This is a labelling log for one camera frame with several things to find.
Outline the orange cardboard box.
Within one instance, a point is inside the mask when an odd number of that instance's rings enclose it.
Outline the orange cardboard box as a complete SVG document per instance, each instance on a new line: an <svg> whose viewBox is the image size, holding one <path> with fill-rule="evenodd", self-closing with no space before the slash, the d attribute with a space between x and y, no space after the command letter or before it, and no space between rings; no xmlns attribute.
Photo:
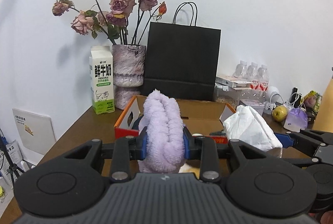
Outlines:
<svg viewBox="0 0 333 224"><path fill-rule="evenodd" d="M139 131L133 129L134 122L143 115L145 96L136 95L123 110L115 123L115 138L138 136ZM192 134L209 134L222 131L222 122L235 113L235 109L228 103L212 101L177 100L183 123Z"/></svg>

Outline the water bottle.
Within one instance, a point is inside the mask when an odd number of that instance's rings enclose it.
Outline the water bottle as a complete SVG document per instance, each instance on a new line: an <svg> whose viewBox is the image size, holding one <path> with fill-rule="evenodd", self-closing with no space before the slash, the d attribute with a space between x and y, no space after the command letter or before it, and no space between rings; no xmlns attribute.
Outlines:
<svg viewBox="0 0 333 224"><path fill-rule="evenodd" d="M269 86L269 72L268 72L267 66L263 64L261 67L259 67L257 73L258 73L258 80L259 80L259 88L262 91L266 91Z"/></svg>
<svg viewBox="0 0 333 224"><path fill-rule="evenodd" d="M259 84L259 78L257 76L258 64L251 63L247 68L247 80L251 83L250 88L257 90Z"/></svg>
<svg viewBox="0 0 333 224"><path fill-rule="evenodd" d="M245 80L247 78L247 62L240 61L232 75L234 78Z"/></svg>

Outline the white small fan device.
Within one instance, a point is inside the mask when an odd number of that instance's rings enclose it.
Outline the white small fan device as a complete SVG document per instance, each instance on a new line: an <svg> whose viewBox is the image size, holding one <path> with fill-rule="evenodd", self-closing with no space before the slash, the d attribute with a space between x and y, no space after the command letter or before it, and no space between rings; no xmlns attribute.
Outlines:
<svg viewBox="0 0 333 224"><path fill-rule="evenodd" d="M278 100L282 100L282 104L278 105ZM265 101L264 101L264 110L265 114L271 115L272 111L276 107L281 107L284 111L288 111L286 106L284 105L284 101L279 93L279 90L274 86L269 86L266 91Z"/></svg>

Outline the yellow white plush toy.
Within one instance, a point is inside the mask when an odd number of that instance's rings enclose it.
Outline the yellow white plush toy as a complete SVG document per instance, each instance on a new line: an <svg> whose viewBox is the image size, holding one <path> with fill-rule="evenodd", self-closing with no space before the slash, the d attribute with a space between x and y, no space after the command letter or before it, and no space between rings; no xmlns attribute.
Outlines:
<svg viewBox="0 0 333 224"><path fill-rule="evenodd" d="M196 178L199 179L200 178L200 168L191 166L187 163L185 163L180 169L179 169L179 173L193 173L195 174Z"/></svg>

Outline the colourful snack bag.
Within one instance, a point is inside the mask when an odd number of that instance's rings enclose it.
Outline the colourful snack bag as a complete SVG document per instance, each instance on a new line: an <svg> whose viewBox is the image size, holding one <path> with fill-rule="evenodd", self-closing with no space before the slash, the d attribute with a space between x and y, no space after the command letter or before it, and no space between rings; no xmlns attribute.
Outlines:
<svg viewBox="0 0 333 224"><path fill-rule="evenodd" d="M322 95L314 90L310 91L303 97L303 103L305 109L313 116L317 116L320 105L321 105Z"/></svg>

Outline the purple fluffy headband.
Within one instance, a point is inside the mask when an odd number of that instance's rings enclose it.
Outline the purple fluffy headband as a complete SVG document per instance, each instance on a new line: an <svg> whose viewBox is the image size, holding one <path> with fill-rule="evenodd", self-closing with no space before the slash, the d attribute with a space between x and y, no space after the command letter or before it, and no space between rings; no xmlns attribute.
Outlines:
<svg viewBox="0 0 333 224"><path fill-rule="evenodd" d="M142 173L178 173L185 163L184 123L177 101L154 90L143 104L139 131L146 129L147 156L138 161Z"/></svg>

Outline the middle water bottle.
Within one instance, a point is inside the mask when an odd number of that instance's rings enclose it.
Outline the middle water bottle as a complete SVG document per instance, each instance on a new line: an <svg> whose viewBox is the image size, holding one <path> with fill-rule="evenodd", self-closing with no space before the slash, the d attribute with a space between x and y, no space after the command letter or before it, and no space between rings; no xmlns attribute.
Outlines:
<svg viewBox="0 0 333 224"><path fill-rule="evenodd" d="M258 64L251 63L247 68L247 80L251 83L250 88L257 90L259 84L259 78L257 76Z"/></svg>

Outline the purple textured vase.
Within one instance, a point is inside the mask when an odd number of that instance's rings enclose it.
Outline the purple textured vase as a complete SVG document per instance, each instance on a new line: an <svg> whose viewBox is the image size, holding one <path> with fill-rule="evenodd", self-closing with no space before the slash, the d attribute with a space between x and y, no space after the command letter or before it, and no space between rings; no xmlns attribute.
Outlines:
<svg viewBox="0 0 333 224"><path fill-rule="evenodd" d="M146 46L114 45L112 54L115 106L118 109L125 109L130 99L140 94L144 78Z"/></svg>

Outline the yellow green pear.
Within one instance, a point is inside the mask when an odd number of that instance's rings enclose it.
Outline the yellow green pear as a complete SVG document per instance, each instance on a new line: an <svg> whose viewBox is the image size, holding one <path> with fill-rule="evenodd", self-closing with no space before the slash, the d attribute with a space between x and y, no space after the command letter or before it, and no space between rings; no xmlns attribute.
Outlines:
<svg viewBox="0 0 333 224"><path fill-rule="evenodd" d="M288 115L288 109L284 105L279 105L273 109L271 115L274 121L283 122Z"/></svg>

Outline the purple tissue pack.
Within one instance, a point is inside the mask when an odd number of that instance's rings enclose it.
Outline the purple tissue pack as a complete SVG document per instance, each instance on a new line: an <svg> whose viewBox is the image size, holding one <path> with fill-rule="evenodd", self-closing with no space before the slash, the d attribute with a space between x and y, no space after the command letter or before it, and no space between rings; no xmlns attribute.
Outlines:
<svg viewBox="0 0 333 224"><path fill-rule="evenodd" d="M291 132L299 133L301 129L308 127L308 116L300 107L291 109L288 112L283 127Z"/></svg>

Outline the cream thermos bottle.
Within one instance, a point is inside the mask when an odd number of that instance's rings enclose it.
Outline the cream thermos bottle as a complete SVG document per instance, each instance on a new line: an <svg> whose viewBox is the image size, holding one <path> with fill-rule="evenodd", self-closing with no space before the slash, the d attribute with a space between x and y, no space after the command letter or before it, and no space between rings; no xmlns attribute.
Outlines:
<svg viewBox="0 0 333 224"><path fill-rule="evenodd" d="M333 77L323 94L313 130L332 133L333 129Z"/></svg>

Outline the left water bottle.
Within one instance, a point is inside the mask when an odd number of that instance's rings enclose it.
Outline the left water bottle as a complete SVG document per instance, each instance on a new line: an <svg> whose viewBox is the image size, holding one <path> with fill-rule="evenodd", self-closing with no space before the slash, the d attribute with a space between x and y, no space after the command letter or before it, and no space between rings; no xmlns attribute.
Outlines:
<svg viewBox="0 0 333 224"><path fill-rule="evenodd" d="M240 61L232 75L234 78L245 80L247 78L247 62Z"/></svg>

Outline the clear storage container with seeds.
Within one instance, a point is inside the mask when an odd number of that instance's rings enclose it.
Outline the clear storage container with seeds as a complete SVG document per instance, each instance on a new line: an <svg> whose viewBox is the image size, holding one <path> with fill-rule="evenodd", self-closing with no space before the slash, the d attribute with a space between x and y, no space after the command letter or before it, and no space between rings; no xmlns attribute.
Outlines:
<svg viewBox="0 0 333 224"><path fill-rule="evenodd" d="M248 92L248 89L234 89L225 85L215 83L213 100L217 103L228 103L236 109L240 99Z"/></svg>

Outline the white plastic bag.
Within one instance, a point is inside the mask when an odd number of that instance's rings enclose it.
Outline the white plastic bag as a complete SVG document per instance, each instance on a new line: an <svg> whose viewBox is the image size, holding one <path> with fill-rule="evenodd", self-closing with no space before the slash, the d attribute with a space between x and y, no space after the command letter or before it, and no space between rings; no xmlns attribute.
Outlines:
<svg viewBox="0 0 333 224"><path fill-rule="evenodd" d="M222 124L228 140L238 139L264 152L271 152L276 157L282 157L282 143L252 107L239 105L236 112Z"/></svg>

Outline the white pink flat box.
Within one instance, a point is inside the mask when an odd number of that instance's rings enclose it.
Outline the white pink flat box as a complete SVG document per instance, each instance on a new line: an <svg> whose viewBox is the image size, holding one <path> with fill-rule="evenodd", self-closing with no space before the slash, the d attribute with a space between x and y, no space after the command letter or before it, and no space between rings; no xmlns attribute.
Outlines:
<svg viewBox="0 0 333 224"><path fill-rule="evenodd" d="M216 83L233 89L249 88L252 85L252 82L230 76L217 76Z"/></svg>

